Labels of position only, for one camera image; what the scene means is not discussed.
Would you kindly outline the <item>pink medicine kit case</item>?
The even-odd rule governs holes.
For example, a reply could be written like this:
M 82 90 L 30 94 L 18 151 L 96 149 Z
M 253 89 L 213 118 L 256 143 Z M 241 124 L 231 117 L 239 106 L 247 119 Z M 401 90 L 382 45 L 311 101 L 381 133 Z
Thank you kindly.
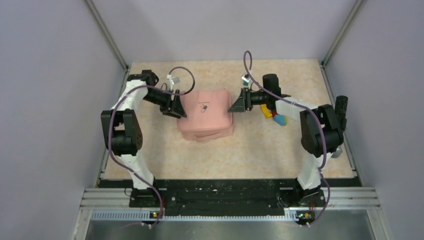
M 232 97 L 227 89 L 194 90 L 180 100 L 186 117 L 176 124 L 185 140 L 209 141 L 234 133 L 234 117 L 228 112 Z

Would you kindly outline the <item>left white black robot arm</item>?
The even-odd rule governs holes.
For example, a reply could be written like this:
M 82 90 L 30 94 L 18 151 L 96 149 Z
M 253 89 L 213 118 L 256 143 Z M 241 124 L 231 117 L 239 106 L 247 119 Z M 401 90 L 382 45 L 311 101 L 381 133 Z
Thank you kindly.
M 185 118 L 181 97 L 189 94 L 195 87 L 191 84 L 188 91 L 173 89 L 180 82 L 179 77 L 169 72 L 165 88 L 157 87 L 159 77 L 150 69 L 138 74 L 130 74 L 125 82 L 123 93 L 111 109 L 100 114 L 101 126 L 106 149 L 111 159 L 129 172 L 132 186 L 143 191 L 141 200 L 149 207 L 160 202 L 160 193 L 154 187 L 155 177 L 148 169 L 142 153 L 144 137 L 136 116 L 142 101 L 159 107 L 160 112 L 173 118 Z

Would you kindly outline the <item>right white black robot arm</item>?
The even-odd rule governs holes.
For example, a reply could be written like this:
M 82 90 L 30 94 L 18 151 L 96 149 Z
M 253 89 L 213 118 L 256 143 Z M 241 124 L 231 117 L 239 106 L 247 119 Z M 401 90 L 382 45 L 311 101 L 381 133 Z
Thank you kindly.
M 265 105 L 275 117 L 289 117 L 300 123 L 300 142 L 308 156 L 296 178 L 293 200 L 299 206 L 307 206 L 320 191 L 327 159 L 335 156 L 344 143 L 348 97 L 337 96 L 334 106 L 317 106 L 283 94 L 274 73 L 263 75 L 258 90 L 252 90 L 257 82 L 250 73 L 244 74 L 242 80 L 244 87 L 228 112 L 243 113 L 251 111 L 253 106 Z

